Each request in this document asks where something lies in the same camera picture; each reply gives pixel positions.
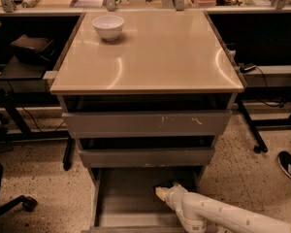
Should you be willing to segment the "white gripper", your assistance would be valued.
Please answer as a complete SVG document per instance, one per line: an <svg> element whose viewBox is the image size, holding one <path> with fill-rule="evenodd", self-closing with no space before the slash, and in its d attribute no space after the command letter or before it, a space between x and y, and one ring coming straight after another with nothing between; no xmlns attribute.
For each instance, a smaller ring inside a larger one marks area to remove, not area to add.
<svg viewBox="0 0 291 233"><path fill-rule="evenodd" d="M173 187L167 188L162 186L157 186L154 188L156 196L165 201L166 204L175 211L177 209L178 203L181 201L181 197L184 193L187 193L187 189L176 183Z"/></svg>

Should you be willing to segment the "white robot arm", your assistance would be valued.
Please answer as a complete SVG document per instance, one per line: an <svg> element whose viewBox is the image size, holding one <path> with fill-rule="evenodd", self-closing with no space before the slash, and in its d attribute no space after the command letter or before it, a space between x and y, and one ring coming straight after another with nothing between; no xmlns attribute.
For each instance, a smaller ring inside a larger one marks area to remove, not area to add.
<svg viewBox="0 0 291 233"><path fill-rule="evenodd" d="M291 223L189 192L179 183L162 183L154 191L187 233L206 233L209 221L233 233L291 233Z"/></svg>

